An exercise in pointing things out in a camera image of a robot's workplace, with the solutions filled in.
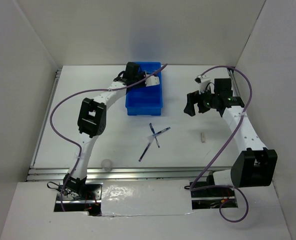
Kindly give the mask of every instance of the white panel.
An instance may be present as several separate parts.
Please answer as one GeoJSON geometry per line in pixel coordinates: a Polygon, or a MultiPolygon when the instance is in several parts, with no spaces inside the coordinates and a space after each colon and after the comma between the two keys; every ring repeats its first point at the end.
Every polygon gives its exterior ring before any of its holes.
{"type": "Polygon", "coordinates": [[[0,236],[26,178],[55,70],[10,0],[0,1],[0,236]]]}
{"type": "MultiPolygon", "coordinates": [[[[163,109],[161,116],[128,116],[125,97],[116,101],[107,111],[107,126],[94,145],[90,168],[100,168],[104,159],[110,159],[115,168],[126,167],[200,167],[206,166],[231,135],[229,126],[215,110],[197,112],[191,117],[183,112],[187,93],[197,91],[195,76],[209,66],[167,66],[162,72],[163,109]],[[171,129],[158,137],[161,148],[154,142],[138,162],[152,135],[149,123],[156,131],[171,129]],[[206,142],[201,142],[204,132],[206,142]]],[[[64,66],[54,96],[54,106],[67,96],[86,89],[110,86],[112,79],[125,66],[64,66]]],[[[208,74],[213,78],[228,77],[225,68],[208,74]]],[[[78,116],[84,98],[93,98],[98,92],[76,96],[62,104],[54,115],[54,125],[65,136],[78,140],[78,116]]],[[[49,121],[44,130],[35,168],[69,168],[76,147],[58,137],[49,121]]],[[[231,166],[239,156],[235,141],[217,159],[214,166],[231,166]]]]}
{"type": "MultiPolygon", "coordinates": [[[[1,240],[290,240],[273,188],[247,190],[245,194],[253,203],[249,215],[240,223],[229,223],[221,218],[218,209],[200,209],[189,215],[132,217],[53,212],[55,190],[48,189],[45,182],[22,182],[18,184],[1,240]]],[[[223,213],[236,219],[243,215],[244,207],[226,208],[223,213]]]]}
{"type": "MultiPolygon", "coordinates": [[[[253,87],[249,118],[278,154],[275,185],[296,240],[296,0],[267,0],[237,67],[253,87]]],[[[237,81],[247,97],[247,84],[237,81]]]]}
{"type": "Polygon", "coordinates": [[[18,0],[60,65],[235,65],[264,0],[18,0]]]}
{"type": "Polygon", "coordinates": [[[191,214],[191,193],[185,186],[189,186],[188,180],[105,182],[102,216],[191,214]]]}

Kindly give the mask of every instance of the blue pen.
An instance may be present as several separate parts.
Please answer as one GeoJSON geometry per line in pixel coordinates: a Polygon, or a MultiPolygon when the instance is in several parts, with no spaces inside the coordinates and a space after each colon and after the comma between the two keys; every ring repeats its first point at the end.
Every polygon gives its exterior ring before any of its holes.
{"type": "Polygon", "coordinates": [[[160,134],[162,134],[162,133],[168,131],[169,129],[170,129],[170,127],[167,127],[167,128],[165,128],[165,129],[163,129],[163,130],[161,130],[161,131],[155,133],[155,134],[152,135],[152,136],[153,136],[153,137],[159,136],[160,134]]]}
{"type": "MultiPolygon", "coordinates": [[[[152,126],[152,123],[150,123],[149,126],[150,126],[150,129],[151,129],[152,133],[155,134],[154,129],[153,129],[153,126],[152,126]]],[[[157,146],[158,146],[158,148],[159,148],[160,145],[159,145],[158,139],[157,139],[156,136],[155,136],[154,138],[156,139],[156,143],[157,143],[157,146]]]]}

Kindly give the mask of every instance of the blue plastic container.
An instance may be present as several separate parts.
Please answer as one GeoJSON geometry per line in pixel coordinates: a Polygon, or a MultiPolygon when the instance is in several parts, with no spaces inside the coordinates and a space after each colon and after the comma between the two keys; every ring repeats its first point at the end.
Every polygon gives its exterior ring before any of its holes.
{"type": "MultiPolygon", "coordinates": [[[[143,72],[153,73],[161,68],[160,62],[136,62],[143,72]]],[[[126,96],[126,108],[129,116],[160,116],[163,107],[161,72],[157,74],[160,84],[156,86],[133,88],[126,96]]]]}

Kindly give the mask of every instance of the blue tray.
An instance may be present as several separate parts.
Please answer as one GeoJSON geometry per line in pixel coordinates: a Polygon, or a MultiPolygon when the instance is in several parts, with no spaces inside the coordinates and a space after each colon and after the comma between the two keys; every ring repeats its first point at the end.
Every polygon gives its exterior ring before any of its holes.
{"type": "MultiPolygon", "coordinates": [[[[143,72],[151,74],[161,68],[160,62],[136,62],[143,72]]],[[[156,86],[131,89],[126,96],[126,108],[129,116],[152,115],[160,116],[163,107],[161,72],[157,74],[160,84],[156,86]]]]}

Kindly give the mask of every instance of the gray wall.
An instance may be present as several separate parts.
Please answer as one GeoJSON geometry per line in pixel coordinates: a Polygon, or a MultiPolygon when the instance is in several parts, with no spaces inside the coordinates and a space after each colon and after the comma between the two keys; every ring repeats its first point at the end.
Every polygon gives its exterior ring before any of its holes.
{"type": "Polygon", "coordinates": [[[0,236],[18,181],[24,181],[55,77],[11,0],[0,1],[0,236]]]}
{"type": "Polygon", "coordinates": [[[264,0],[18,0],[59,65],[235,65],[264,0]]]}
{"type": "MultiPolygon", "coordinates": [[[[267,0],[237,67],[253,86],[251,122],[278,153],[275,186],[296,240],[296,0],[267,0]]],[[[237,82],[248,97],[244,80],[237,82]]]]}

